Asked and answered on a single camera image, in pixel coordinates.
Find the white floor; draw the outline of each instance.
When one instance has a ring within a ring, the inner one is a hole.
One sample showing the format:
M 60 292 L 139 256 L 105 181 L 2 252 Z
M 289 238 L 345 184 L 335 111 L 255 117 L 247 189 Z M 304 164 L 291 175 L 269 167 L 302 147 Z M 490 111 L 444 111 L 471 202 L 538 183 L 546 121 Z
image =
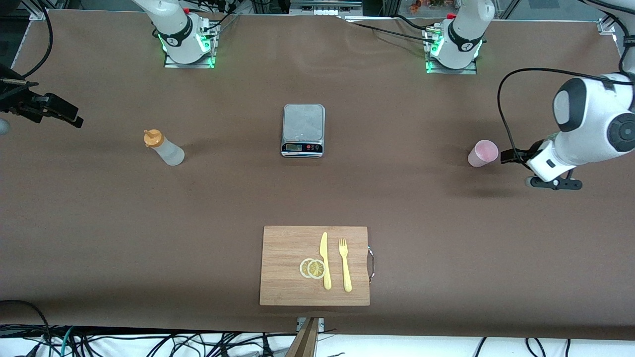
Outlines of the white floor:
M 183 341 L 189 335 L 177 338 L 176 343 Z M 203 335 L 205 342 L 218 341 L 218 334 Z M 236 341 L 257 337 L 257 333 L 245 333 Z M 273 337 L 269 343 L 273 351 L 287 348 L 293 337 Z M 364 336 L 364 335 L 330 335 L 324 334 L 319 338 L 316 357 L 331 357 L 344 353 L 343 357 L 474 357 L 479 337 L 405 337 L 405 336 Z M 104 357 L 143 357 L 160 339 L 144 340 L 114 340 L 100 339 L 92 342 L 93 349 Z M 565 340 L 541 339 L 547 357 L 565 355 Z M 0 357 L 16 357 L 26 355 L 36 342 L 23 339 L 0 339 Z M 167 357 L 173 348 L 173 343 L 166 343 L 156 354 L 157 357 Z M 200 344 L 191 343 L 203 353 Z M 532 342 L 534 351 L 540 356 L 540 350 Z M 229 356 L 245 356 L 250 351 L 261 351 L 257 346 L 235 347 L 229 350 Z M 43 347 L 37 352 L 37 357 L 48 356 L 48 348 Z M 175 357 L 198 357 L 193 349 L 181 348 Z M 496 338 L 486 340 L 479 357 L 513 356 L 531 357 L 525 347 L 525 340 L 519 338 Z M 611 340 L 573 340 L 571 342 L 570 357 L 632 357 L 635 356 L 635 341 Z

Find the orange bottle cap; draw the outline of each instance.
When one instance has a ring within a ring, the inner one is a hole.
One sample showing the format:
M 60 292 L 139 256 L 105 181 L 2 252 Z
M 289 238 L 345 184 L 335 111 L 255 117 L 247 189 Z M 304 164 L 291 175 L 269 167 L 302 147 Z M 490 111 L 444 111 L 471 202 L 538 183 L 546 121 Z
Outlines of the orange bottle cap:
M 156 129 L 144 130 L 144 141 L 147 147 L 157 147 L 163 144 L 163 134 Z

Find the table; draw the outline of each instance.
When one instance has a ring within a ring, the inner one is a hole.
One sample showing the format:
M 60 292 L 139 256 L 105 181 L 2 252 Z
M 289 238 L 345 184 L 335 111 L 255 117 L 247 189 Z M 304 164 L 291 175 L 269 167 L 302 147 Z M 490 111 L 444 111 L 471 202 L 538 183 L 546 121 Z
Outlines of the table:
M 635 338 L 635 156 L 580 167 L 579 192 L 466 161 L 484 138 L 509 148 L 495 96 L 506 73 L 616 69 L 593 23 L 493 22 L 479 74 L 444 76 L 425 73 L 417 41 L 333 17 L 238 18 L 213 70 L 164 69 L 143 13 L 51 20 L 51 57 L 30 79 L 86 121 L 10 118 L 0 138 L 1 298 L 56 325 L 294 331 L 297 316 L 324 316 L 339 333 Z M 46 41 L 33 24 L 17 71 Z M 505 85 L 519 147 L 557 130 L 566 80 Z M 324 158 L 280 156 L 287 103 L 326 107 Z M 184 148 L 181 165 L 143 145 L 151 128 Z M 371 305 L 259 306 L 265 225 L 368 226 Z

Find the digital kitchen scale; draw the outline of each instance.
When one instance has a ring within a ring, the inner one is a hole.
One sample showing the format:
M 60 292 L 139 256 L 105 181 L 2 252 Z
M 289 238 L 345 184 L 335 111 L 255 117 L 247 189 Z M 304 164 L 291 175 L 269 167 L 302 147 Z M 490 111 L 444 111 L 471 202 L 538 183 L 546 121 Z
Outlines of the digital kitchen scale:
M 321 158 L 324 154 L 324 119 L 321 104 L 284 106 L 282 146 L 286 158 Z

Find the wooden cutting board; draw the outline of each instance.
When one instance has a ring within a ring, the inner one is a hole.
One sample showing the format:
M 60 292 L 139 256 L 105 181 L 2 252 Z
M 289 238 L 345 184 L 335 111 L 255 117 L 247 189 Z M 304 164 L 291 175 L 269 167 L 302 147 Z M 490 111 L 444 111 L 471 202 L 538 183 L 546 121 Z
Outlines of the wooden cutting board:
M 332 289 L 322 279 L 305 278 L 300 263 L 306 258 L 322 260 L 319 245 L 328 234 L 328 265 Z M 351 292 L 344 291 L 339 240 L 349 248 Z M 366 259 L 366 227 L 265 226 L 262 240 L 260 305 L 266 306 L 368 306 L 370 286 Z

